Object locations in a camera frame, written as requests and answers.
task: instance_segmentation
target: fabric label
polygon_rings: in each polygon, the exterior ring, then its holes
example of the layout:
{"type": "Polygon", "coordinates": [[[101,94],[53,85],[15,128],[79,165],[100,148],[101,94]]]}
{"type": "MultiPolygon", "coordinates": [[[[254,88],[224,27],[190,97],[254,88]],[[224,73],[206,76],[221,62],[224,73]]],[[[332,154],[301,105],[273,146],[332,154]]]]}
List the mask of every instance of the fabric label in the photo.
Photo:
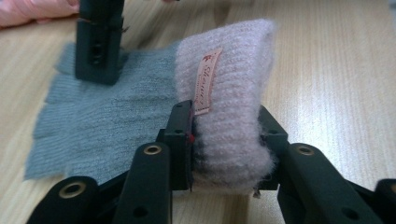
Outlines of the fabric label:
{"type": "Polygon", "coordinates": [[[221,51],[222,48],[209,51],[199,64],[194,96],[195,115],[209,112],[215,66],[221,51]]]}

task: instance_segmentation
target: wood grain surface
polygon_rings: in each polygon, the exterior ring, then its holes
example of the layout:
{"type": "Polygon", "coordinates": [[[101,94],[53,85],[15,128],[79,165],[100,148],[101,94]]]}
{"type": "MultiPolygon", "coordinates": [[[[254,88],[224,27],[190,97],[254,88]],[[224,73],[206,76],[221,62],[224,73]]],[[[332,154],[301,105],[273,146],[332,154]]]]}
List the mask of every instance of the wood grain surface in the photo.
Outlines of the wood grain surface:
{"type": "MultiPolygon", "coordinates": [[[[386,0],[126,1],[125,49],[156,49],[224,24],[268,18],[276,63],[262,97],[290,141],[321,149],[347,179],[373,189],[396,177],[396,35],[386,0]]],[[[76,17],[0,31],[0,223],[24,223],[60,176],[23,181],[35,118],[76,17]]],[[[261,199],[187,195],[174,223],[283,223],[261,199]]]]}

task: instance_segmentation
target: fuzzy knit fabric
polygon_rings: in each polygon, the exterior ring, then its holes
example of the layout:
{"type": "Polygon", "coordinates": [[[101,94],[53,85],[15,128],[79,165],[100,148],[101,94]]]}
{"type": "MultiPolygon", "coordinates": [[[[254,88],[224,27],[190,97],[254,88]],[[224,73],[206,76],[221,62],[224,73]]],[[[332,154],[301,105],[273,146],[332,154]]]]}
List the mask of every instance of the fuzzy knit fabric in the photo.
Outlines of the fuzzy knit fabric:
{"type": "Polygon", "coordinates": [[[222,48],[210,110],[195,118],[193,190],[251,192],[274,168],[258,122],[273,32],[270,21],[242,21],[166,49],[133,51],[111,87],[74,79],[68,45],[37,120],[25,177],[88,175],[104,183],[126,171],[135,149],[165,127],[172,106],[194,98],[203,56],[222,48]]]}
{"type": "Polygon", "coordinates": [[[78,13],[79,0],[0,0],[0,29],[78,13]]]}

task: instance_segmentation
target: grommet hole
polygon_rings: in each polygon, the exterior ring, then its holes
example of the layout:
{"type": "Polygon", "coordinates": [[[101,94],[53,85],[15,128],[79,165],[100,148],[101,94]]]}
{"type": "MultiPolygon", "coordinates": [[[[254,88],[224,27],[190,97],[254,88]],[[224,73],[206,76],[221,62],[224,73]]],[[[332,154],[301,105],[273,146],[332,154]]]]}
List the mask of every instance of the grommet hole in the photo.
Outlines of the grommet hole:
{"type": "Polygon", "coordinates": [[[315,154],[314,150],[308,147],[298,147],[297,151],[305,156],[312,156],[315,154]]]}
{"type": "Polygon", "coordinates": [[[143,151],[147,154],[147,155],[155,155],[158,154],[162,151],[163,149],[159,146],[148,146],[146,147],[143,151]]]}
{"type": "Polygon", "coordinates": [[[59,196],[64,199],[74,198],[84,192],[85,188],[87,188],[87,185],[84,182],[77,181],[64,186],[59,191],[59,196]]]}

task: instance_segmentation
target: pink fabric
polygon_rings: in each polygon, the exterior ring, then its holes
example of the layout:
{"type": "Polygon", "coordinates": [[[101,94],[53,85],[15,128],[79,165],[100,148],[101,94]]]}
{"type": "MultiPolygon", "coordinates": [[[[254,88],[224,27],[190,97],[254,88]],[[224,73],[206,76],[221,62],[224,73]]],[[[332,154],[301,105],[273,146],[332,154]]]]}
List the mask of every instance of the pink fabric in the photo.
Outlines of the pink fabric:
{"type": "Polygon", "coordinates": [[[0,0],[0,28],[78,13],[79,0],[0,0]]]}

